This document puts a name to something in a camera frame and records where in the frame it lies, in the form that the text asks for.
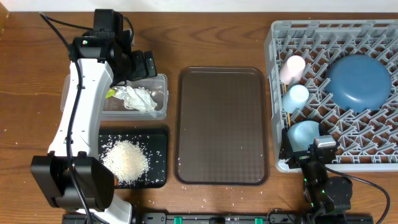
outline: pink cup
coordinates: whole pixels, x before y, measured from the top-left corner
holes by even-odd
[[[282,83],[289,85],[293,79],[300,80],[305,68],[305,60],[297,55],[287,59],[284,66],[279,71],[279,79]]]

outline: brown tray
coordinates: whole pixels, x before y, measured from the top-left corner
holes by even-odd
[[[269,176],[264,76],[187,68],[178,84],[175,176],[184,184],[260,185]]]

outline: white grains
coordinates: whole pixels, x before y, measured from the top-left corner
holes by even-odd
[[[133,183],[144,172],[149,170],[148,159],[143,155],[138,143],[129,141],[116,141],[113,148],[104,145],[103,164],[120,182]]]

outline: green object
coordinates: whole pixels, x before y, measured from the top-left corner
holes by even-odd
[[[116,93],[116,91],[114,89],[109,89],[108,92],[106,93],[105,98],[109,98],[111,96],[113,96]]]
[[[174,224],[182,224],[182,217],[174,217]]]
[[[255,218],[254,224],[262,224],[262,218]]]

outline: white wall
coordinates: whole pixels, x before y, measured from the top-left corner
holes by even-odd
[[[0,0],[9,11],[398,12],[398,0]]]

